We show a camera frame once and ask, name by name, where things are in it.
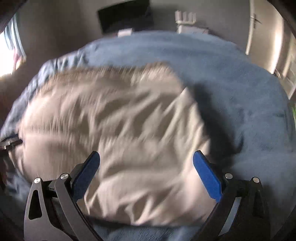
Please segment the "sunlight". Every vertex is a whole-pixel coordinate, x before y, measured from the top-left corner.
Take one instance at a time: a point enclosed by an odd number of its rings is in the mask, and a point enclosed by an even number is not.
[[[0,76],[5,74],[11,74],[13,71],[13,51],[9,50],[4,33],[0,34]]]

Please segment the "curtain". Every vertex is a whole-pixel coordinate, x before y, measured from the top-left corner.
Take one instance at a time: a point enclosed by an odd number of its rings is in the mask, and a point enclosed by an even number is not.
[[[0,0],[0,34],[27,0]]]
[[[20,36],[17,29],[17,13],[12,17],[12,19],[7,24],[4,29],[4,38],[9,50],[13,50],[16,56],[15,58],[22,58],[22,60],[26,59],[26,54],[22,47]]]

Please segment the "blue blanket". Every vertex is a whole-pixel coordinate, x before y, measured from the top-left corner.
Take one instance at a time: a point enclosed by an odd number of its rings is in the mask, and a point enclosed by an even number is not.
[[[296,132],[278,79],[253,65],[235,44],[216,37],[142,32],[94,41],[46,62],[15,101],[1,130],[12,134],[36,90],[76,67],[167,62],[188,86],[211,138],[211,155],[236,178],[260,178],[274,235],[296,204]],[[132,227],[96,221],[105,240],[190,240],[199,227]]]

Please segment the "window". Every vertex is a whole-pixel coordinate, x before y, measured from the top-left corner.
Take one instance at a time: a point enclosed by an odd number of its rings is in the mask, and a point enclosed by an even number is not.
[[[13,68],[13,50],[9,50],[3,32],[0,34],[0,76],[11,74]]]
[[[11,74],[26,59],[17,29],[16,15],[0,34],[0,76]]]

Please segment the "white door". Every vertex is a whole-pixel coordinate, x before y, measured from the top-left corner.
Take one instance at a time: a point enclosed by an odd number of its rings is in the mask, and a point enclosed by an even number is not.
[[[284,34],[284,20],[267,0],[250,0],[250,31],[246,54],[252,63],[274,73]]]

